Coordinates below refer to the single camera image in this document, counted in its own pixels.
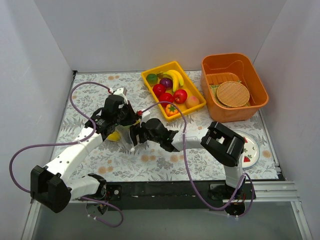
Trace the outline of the clear zip top bag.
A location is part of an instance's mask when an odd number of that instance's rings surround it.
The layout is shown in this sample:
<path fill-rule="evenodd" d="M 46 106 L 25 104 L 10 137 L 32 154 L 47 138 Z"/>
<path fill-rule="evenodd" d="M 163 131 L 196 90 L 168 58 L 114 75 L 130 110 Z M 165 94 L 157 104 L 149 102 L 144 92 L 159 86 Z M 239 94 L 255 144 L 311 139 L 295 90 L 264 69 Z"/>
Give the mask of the clear zip top bag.
<path fill-rule="evenodd" d="M 115 127 L 114 131 L 117 131 L 121 135 L 121 139 L 118 143 L 121 143 L 126 150 L 128 150 L 130 153 L 133 153 L 135 151 L 135 145 L 130 135 L 130 128 L 139 124 L 140 120 L 137 120 L 136 123 L 128 126 L 122 126 L 118 125 Z"/>

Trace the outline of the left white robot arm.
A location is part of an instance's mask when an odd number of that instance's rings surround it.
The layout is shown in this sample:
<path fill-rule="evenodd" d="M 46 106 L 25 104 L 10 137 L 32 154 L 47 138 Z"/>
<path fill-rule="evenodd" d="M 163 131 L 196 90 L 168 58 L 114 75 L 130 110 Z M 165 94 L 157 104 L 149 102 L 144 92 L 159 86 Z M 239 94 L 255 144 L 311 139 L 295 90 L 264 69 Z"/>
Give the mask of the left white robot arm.
<path fill-rule="evenodd" d="M 136 122 L 126 96 L 122 92 L 109 95 L 104 107 L 96 110 L 91 120 L 76 138 L 76 144 L 67 147 L 46 166 L 35 166 L 30 173 L 30 195 L 54 213 L 61 212 L 70 202 L 83 196 L 101 200 L 106 197 L 106 180 L 90 173 L 77 180 L 71 175 L 78 165 L 105 140 L 122 143 L 130 151 L 134 145 L 129 135 Z"/>

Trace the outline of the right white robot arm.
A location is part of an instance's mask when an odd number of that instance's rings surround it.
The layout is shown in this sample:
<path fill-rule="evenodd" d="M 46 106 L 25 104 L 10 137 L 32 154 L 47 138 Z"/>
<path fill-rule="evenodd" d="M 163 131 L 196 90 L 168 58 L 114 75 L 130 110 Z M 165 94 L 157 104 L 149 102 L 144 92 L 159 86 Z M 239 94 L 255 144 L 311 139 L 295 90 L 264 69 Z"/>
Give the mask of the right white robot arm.
<path fill-rule="evenodd" d="M 183 149 L 205 149 L 224 166 L 227 195 L 237 199 L 245 192 L 241 182 L 245 138 L 225 125 L 213 121 L 207 129 L 183 132 L 169 130 L 157 118 L 138 123 L 129 128 L 133 145 L 155 142 L 167 152 Z"/>

